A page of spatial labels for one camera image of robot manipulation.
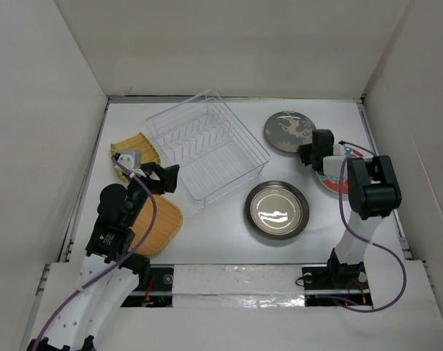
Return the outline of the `brown-rimmed cream plate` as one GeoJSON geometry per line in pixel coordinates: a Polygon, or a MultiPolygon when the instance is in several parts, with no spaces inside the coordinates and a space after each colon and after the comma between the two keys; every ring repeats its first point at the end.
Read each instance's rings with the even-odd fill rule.
{"type": "Polygon", "coordinates": [[[295,186],[285,181],[266,181],[247,195],[244,215],[261,236],[286,241],[306,229],[310,208],[304,194],[295,186]]]}

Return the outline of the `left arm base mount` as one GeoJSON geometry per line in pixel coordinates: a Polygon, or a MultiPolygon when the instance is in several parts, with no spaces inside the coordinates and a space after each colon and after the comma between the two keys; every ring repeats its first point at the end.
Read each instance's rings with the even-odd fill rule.
{"type": "Polygon", "coordinates": [[[173,265],[152,265],[150,275],[121,304],[124,308],[164,308],[173,305],[173,265]]]}

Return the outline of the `orange bamboo tray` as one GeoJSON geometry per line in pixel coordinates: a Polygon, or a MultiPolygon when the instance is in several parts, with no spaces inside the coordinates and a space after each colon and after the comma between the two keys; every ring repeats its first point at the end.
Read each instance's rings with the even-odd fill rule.
{"type": "MultiPolygon", "coordinates": [[[[156,221],[151,232],[136,251],[137,254],[146,257],[160,253],[183,224],[183,214],[179,207],[160,195],[154,197],[157,205],[156,221]]],[[[132,226],[135,238],[130,246],[131,249],[143,238],[151,223],[152,215],[153,205],[150,200],[147,200],[132,226]]]]}

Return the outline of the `grey reindeer plate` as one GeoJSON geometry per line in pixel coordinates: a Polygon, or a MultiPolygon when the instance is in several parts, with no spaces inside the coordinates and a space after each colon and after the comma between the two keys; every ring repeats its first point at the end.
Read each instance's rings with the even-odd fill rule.
{"type": "Polygon", "coordinates": [[[300,146],[310,144],[314,122],[302,113],[284,110],[274,113],[264,125],[267,141],[276,149],[296,153],[300,146]]]}

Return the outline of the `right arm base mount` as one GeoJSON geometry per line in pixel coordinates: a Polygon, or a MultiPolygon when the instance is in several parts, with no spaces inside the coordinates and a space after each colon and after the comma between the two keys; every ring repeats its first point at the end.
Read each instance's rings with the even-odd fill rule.
{"type": "Polygon", "coordinates": [[[346,277],[333,282],[327,276],[327,267],[302,267],[302,276],[297,283],[303,287],[305,305],[316,306],[372,306],[371,290],[367,276],[363,281],[346,277]]]}

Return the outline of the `teal and red floral plate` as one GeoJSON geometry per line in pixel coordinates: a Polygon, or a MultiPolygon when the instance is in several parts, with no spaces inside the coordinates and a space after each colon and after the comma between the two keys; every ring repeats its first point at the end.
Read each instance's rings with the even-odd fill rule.
{"type": "MultiPolygon", "coordinates": [[[[346,146],[345,147],[345,154],[350,155],[353,154],[355,156],[362,157],[363,154],[358,151],[356,148],[346,146]]],[[[319,173],[316,174],[317,178],[319,179],[319,182],[328,190],[330,190],[334,194],[339,193],[340,189],[340,183],[338,177],[330,177],[326,175],[320,175],[319,173]]],[[[344,180],[344,188],[343,188],[343,195],[348,195],[348,180],[344,180]]]]}

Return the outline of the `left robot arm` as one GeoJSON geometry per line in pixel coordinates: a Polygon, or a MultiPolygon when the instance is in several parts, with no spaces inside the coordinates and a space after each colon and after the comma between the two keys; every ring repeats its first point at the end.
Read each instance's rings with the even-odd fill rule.
{"type": "Polygon", "coordinates": [[[176,190],[180,167],[150,162],[130,170],[119,161],[114,164],[129,184],[101,191],[77,286],[30,341],[29,350],[95,350],[129,294],[150,283],[150,260],[137,253],[145,239],[133,245],[132,227],[145,203],[156,205],[157,195],[176,190]]]}

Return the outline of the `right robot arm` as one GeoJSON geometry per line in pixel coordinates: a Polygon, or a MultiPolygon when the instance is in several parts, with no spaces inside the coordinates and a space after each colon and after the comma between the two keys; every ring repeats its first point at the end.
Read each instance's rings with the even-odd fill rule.
{"type": "Polygon", "coordinates": [[[383,219],[401,204],[401,190],[391,158],[346,155],[344,142],[335,143],[329,129],[315,129],[311,143],[298,148],[301,161],[317,173],[337,177],[339,209],[343,208],[343,185],[348,183],[350,217],[344,234],[332,250],[327,265],[303,269],[305,287],[319,290],[344,289],[366,274],[364,256],[383,219]]]}

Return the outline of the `green-rimmed bamboo tray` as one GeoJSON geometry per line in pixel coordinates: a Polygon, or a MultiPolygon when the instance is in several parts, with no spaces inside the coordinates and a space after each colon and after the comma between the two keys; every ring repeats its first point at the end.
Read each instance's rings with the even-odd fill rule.
{"type": "Polygon", "coordinates": [[[121,142],[112,143],[110,145],[112,159],[115,159],[115,155],[125,149],[138,150],[141,153],[141,164],[153,162],[159,165],[161,163],[156,149],[141,132],[121,142]]]}

